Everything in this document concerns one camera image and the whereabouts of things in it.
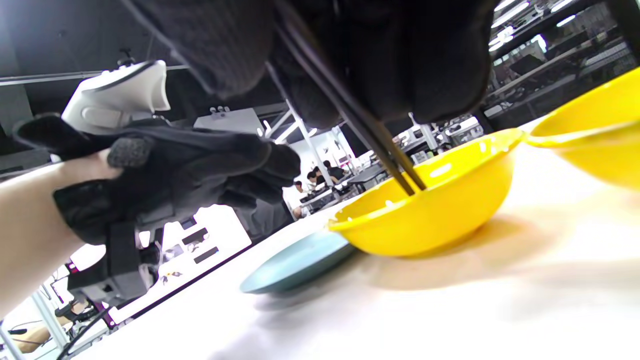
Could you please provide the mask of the person's right hand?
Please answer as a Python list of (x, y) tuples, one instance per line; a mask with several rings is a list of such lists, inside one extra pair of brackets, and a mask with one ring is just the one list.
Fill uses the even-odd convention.
[[(220, 99), (257, 86), (270, 60), (314, 128), (339, 113), (277, 38), (274, 0), (124, 0)], [(445, 122), (484, 98), (496, 0), (291, 0), (334, 70), (380, 122)]]

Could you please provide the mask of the person's left hand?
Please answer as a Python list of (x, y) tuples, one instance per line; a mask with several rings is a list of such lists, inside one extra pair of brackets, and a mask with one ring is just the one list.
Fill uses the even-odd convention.
[(211, 205), (253, 209), (258, 201), (279, 203), (283, 188), (301, 173), (301, 159), (288, 145), (159, 119), (90, 134), (49, 113), (19, 123), (14, 137), (63, 161), (110, 150), (107, 163), (121, 174), (54, 192), (64, 221), (90, 245), (105, 244), (117, 224), (150, 231)]

